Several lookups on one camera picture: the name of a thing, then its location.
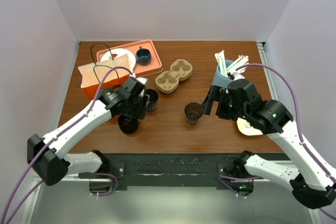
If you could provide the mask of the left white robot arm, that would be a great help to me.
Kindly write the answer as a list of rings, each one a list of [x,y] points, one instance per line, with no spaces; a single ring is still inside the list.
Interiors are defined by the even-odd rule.
[[[148,79],[129,77],[118,90],[102,90],[82,111],[64,125],[27,141],[27,162],[42,181],[52,186],[65,176],[92,173],[103,178],[110,169],[109,160],[100,151],[70,154],[70,150],[92,130],[115,116],[143,119],[149,100]]]

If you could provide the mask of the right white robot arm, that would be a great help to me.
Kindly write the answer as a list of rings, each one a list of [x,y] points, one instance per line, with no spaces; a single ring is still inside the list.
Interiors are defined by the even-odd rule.
[[[255,85],[246,79],[234,80],[225,88],[211,85],[201,105],[203,114],[210,114],[214,102],[218,102],[219,118],[245,119],[275,142],[295,165],[284,167],[243,151],[233,164],[236,180],[267,179],[289,190],[309,209],[329,206],[335,201],[335,168],[299,133],[298,123],[281,102],[263,100]]]

